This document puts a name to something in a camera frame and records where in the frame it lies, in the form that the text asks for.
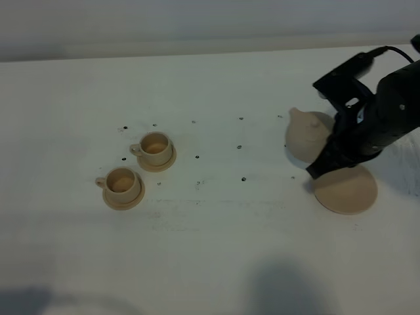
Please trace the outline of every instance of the white wall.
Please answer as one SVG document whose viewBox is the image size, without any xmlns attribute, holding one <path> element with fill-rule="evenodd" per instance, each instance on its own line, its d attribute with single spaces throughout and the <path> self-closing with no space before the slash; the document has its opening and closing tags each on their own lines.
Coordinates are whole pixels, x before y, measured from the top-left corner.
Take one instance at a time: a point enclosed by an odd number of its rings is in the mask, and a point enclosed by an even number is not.
<svg viewBox="0 0 420 315">
<path fill-rule="evenodd" d="M 312 46 L 320 34 L 330 38 L 328 45 L 344 45 L 342 33 L 349 44 L 387 34 L 403 42 L 420 32 L 419 12 L 418 0 L 2 0 L 0 57 L 61 58 L 74 47 L 87 47 L 86 53 L 98 44 L 98 53 L 127 54 L 141 49 L 139 43 L 191 40 L 222 49 L 232 45 L 225 39 L 255 37 L 303 36 L 301 45 Z M 119 51 L 119 43 L 137 48 Z"/>
</svg>

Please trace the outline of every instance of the small cup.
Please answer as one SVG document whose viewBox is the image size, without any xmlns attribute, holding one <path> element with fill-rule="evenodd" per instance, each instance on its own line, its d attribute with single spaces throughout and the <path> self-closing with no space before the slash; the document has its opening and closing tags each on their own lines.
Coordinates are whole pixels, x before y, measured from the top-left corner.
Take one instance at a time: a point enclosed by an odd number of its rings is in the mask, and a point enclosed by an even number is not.
<svg viewBox="0 0 420 315">
<path fill-rule="evenodd" d="M 130 152 L 152 167 L 165 165 L 173 157 L 173 145 L 164 133 L 148 133 L 140 143 L 130 145 Z"/>
<path fill-rule="evenodd" d="M 142 189 L 137 174 L 128 167 L 118 167 L 105 177 L 98 177 L 96 185 L 104 190 L 104 199 L 112 205 L 127 205 L 135 201 Z"/>
</svg>

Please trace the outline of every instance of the black cable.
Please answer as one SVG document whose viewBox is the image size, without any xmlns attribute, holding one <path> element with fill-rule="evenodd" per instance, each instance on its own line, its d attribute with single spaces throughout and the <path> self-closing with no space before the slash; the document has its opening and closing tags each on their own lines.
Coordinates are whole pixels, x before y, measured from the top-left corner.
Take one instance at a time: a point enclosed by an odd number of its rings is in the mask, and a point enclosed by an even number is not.
<svg viewBox="0 0 420 315">
<path fill-rule="evenodd" d="M 386 48 L 388 51 L 394 51 L 398 54 L 400 54 L 401 56 L 403 56 L 405 59 L 407 59 L 409 61 L 410 64 L 412 64 L 414 62 L 413 59 L 411 59 L 410 56 L 408 56 L 404 51 L 402 51 L 401 49 L 398 49 L 396 47 L 393 46 L 384 46 L 384 48 Z"/>
</svg>

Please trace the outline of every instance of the round saucer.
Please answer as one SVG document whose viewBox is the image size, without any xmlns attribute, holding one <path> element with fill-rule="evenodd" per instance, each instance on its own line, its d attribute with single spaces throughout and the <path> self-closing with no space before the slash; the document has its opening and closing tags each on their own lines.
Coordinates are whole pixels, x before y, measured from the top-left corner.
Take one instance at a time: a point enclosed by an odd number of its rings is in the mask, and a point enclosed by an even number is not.
<svg viewBox="0 0 420 315">
<path fill-rule="evenodd" d="M 137 157 L 137 163 L 140 165 L 140 167 L 142 169 L 144 169 L 147 172 L 158 173 L 158 172 L 162 172 L 162 171 L 170 168 L 170 166 L 172 166 L 172 164 L 174 164 L 176 159 L 177 159 L 177 149 L 175 149 L 175 147 L 172 146 L 172 156 L 169 159 L 169 161 L 166 162 L 165 164 L 162 164 L 162 165 L 159 165 L 159 166 L 150 165 L 150 164 L 147 164 L 146 162 L 144 162 L 144 160 L 141 156 Z"/>
<path fill-rule="evenodd" d="M 128 210 L 133 208 L 134 206 L 138 205 L 138 203 L 140 201 L 142 201 L 143 197 L 144 197 L 144 193 L 146 191 L 146 187 L 144 186 L 143 180 L 140 177 L 140 175 L 138 173 L 136 173 L 138 180 L 140 181 L 140 193 L 138 194 L 138 196 L 129 203 L 116 203 L 116 202 L 112 202 L 111 200 L 108 199 L 108 196 L 106 194 L 106 190 L 103 189 L 102 191 L 102 197 L 104 198 L 104 201 L 106 203 L 106 205 L 114 210 Z"/>
<path fill-rule="evenodd" d="M 378 195 L 375 178 L 361 165 L 324 174 L 312 181 L 312 187 L 325 208 L 342 215 L 368 210 Z"/>
</svg>

